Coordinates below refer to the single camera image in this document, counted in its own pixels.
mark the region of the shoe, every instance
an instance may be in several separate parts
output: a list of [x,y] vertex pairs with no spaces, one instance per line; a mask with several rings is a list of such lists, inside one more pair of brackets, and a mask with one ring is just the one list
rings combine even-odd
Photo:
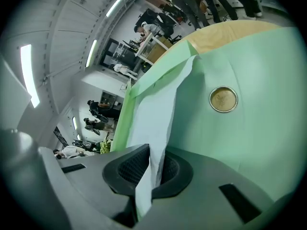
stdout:
[[262,17],[262,12],[255,13],[255,16],[257,16],[257,17]]
[[246,20],[251,20],[251,21],[257,20],[256,17],[243,16],[243,18],[246,19]]

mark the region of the person in black clothing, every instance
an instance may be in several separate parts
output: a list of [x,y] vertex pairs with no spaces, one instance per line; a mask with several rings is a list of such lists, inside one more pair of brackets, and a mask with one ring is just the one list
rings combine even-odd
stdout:
[[262,12],[255,0],[239,0],[243,4],[246,16],[249,19],[255,20],[256,17],[261,17]]
[[109,104],[101,104],[94,101],[88,101],[87,104],[90,106],[92,115],[93,113],[97,113],[105,117],[113,118],[114,120],[119,119],[120,110],[110,108]]
[[84,118],[83,121],[86,125],[92,126],[94,129],[103,130],[105,127],[105,123],[98,122],[96,119],[95,121],[91,121],[89,118]]
[[[219,23],[221,22],[220,16],[218,14],[218,11],[216,9],[216,6],[214,4],[213,0],[206,0],[208,7],[213,15],[213,21],[215,23]],[[227,11],[227,13],[229,14],[229,17],[232,20],[237,20],[238,19],[238,15],[236,14],[236,10],[229,4],[229,2],[227,0],[219,0],[219,2],[222,4],[222,6],[225,8],[225,10]]]

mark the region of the seated person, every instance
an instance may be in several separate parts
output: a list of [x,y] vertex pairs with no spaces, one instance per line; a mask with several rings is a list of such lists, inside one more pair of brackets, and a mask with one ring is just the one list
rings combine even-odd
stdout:
[[105,117],[113,118],[114,120],[119,119],[120,110],[110,108],[109,104],[101,104],[94,101],[88,101],[87,104],[90,106],[92,115],[93,113],[96,113]]
[[103,130],[105,127],[105,123],[98,122],[96,119],[95,121],[91,121],[89,118],[84,118],[83,121],[86,125],[92,126],[94,129]]
[[145,33],[145,36],[141,38],[141,40],[145,40],[150,33],[153,33],[153,35],[156,35],[159,33],[160,35],[164,35],[164,31],[162,30],[162,27],[155,25],[155,24],[146,24],[144,27],[141,26],[135,26],[134,27],[135,33]]
[[75,157],[94,156],[96,153],[92,151],[86,151],[85,149],[76,146],[67,146],[61,151],[54,149],[53,154],[57,159],[70,159]]
[[111,65],[111,67],[114,67],[114,71],[120,72],[121,74],[124,74],[134,80],[138,80],[136,77],[138,76],[138,73],[131,71],[128,67],[123,66],[122,64],[116,64]]

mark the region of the round table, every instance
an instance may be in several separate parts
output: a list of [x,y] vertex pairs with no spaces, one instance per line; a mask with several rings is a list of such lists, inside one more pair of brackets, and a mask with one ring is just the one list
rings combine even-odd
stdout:
[[178,43],[161,55],[161,57],[185,40],[188,40],[197,52],[201,54],[219,48],[242,37],[277,28],[280,28],[280,26],[263,21],[238,20],[217,23],[204,27],[182,38]]

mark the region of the ceiling light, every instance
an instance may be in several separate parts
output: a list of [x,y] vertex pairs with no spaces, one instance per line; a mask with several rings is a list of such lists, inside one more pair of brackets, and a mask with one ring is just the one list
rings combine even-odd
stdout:
[[91,50],[90,50],[90,54],[88,55],[88,59],[87,59],[87,62],[86,62],[86,66],[85,66],[85,67],[89,67],[89,65],[90,65],[91,58],[92,58],[92,55],[93,55],[93,52],[94,52],[96,43],[97,43],[97,40],[94,40],[94,41],[93,41],[93,45],[92,45]]
[[117,0],[117,1],[113,4],[113,6],[111,7],[111,9],[108,11],[108,13],[106,13],[106,16],[107,16],[107,17],[110,16],[110,14],[111,14],[112,11],[115,9],[115,7],[120,3],[120,1],[122,1],[122,0]]
[[24,82],[28,93],[32,96],[31,102],[34,108],[39,104],[39,99],[35,89],[31,63],[31,45],[20,48],[21,67],[23,69]]
[[75,130],[77,130],[77,123],[76,123],[76,118],[75,117],[72,118],[72,123],[73,123],[73,126],[74,126]]

